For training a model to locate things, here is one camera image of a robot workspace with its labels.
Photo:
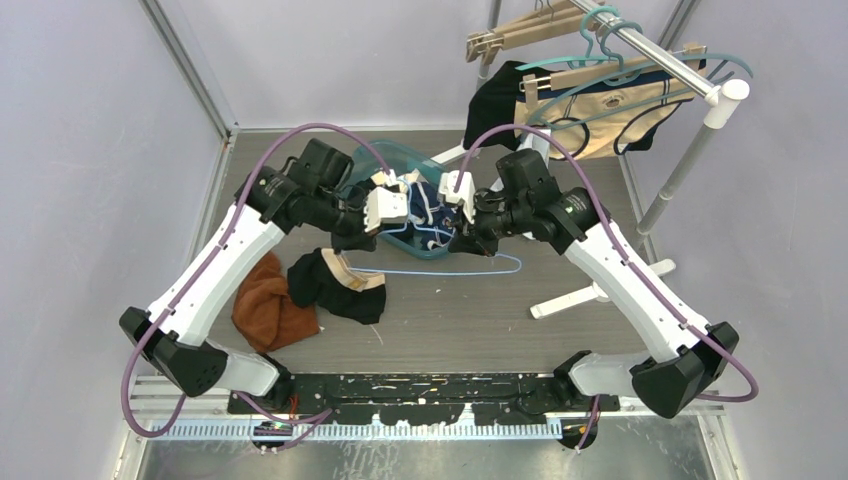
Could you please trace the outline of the light blue wire hanger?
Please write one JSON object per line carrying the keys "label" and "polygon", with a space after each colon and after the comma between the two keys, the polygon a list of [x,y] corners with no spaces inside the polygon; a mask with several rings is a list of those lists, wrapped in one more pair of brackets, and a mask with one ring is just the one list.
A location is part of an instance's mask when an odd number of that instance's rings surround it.
{"label": "light blue wire hanger", "polygon": [[[426,228],[419,227],[413,223],[407,222],[404,225],[404,229],[408,227],[412,227],[415,231],[418,232],[432,232],[436,235],[447,234],[447,232],[439,230],[438,228]],[[401,232],[402,229],[400,227],[394,230],[386,230],[381,233],[381,235],[388,235],[390,233],[398,233]],[[362,268],[357,266],[352,266],[351,269],[355,272],[359,273],[383,273],[383,274],[394,274],[394,275],[408,275],[408,276],[431,276],[431,277],[480,277],[480,276],[495,276],[495,275],[509,275],[515,274],[521,271],[524,266],[522,260],[518,257],[497,253],[493,258],[501,258],[507,259],[515,263],[514,268],[509,270],[488,270],[488,271],[424,271],[424,270],[400,270],[400,269],[381,269],[381,268]]]}

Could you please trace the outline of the black underwear beige waistband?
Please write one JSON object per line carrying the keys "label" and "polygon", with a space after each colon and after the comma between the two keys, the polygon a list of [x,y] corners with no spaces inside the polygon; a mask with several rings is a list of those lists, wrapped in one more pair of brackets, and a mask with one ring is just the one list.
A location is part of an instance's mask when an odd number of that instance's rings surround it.
{"label": "black underwear beige waistband", "polygon": [[318,248],[287,269],[289,296],[298,307],[321,307],[362,325],[380,321],[387,302],[385,275],[354,271],[333,249]]}

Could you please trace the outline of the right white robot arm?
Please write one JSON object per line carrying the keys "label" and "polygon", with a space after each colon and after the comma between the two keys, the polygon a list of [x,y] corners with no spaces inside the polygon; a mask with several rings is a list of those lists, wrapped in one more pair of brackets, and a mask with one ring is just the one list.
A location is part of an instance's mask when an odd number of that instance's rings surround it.
{"label": "right white robot arm", "polygon": [[596,395],[635,397],[656,415],[675,417],[721,376],[724,356],[739,342],[736,330],[689,308],[587,189],[560,189],[538,152],[512,152],[496,168],[499,190],[477,189],[457,170],[441,176],[439,195],[459,209],[450,252],[492,256],[500,239],[529,232],[587,274],[645,345],[635,354],[574,354],[555,372],[558,403],[577,411]]}

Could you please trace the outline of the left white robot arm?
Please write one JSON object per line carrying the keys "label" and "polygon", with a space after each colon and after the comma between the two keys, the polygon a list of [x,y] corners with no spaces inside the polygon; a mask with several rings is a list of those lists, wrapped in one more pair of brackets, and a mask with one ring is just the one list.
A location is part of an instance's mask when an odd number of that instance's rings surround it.
{"label": "left white robot arm", "polygon": [[131,359],[144,358],[188,397],[225,388],[252,395],[269,413],[285,409],[292,388],[283,368],[218,346],[209,333],[248,273],[294,228],[330,233],[337,250],[373,250],[382,225],[405,217],[404,199],[382,185],[360,203],[343,199],[340,185],[353,165],[349,155],[312,139],[281,169],[255,167],[188,269],[148,307],[130,307],[120,317],[135,346]]}

